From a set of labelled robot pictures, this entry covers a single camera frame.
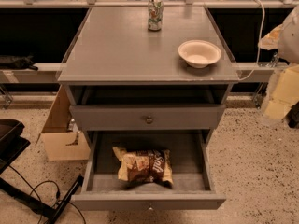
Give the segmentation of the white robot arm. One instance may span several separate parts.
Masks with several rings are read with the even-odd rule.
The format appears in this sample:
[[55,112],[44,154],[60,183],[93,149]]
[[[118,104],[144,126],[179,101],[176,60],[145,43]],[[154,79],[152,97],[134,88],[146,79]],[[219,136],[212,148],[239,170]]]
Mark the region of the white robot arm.
[[278,56],[289,63],[299,63],[299,6],[283,23],[272,29],[258,43],[260,49],[277,49]]

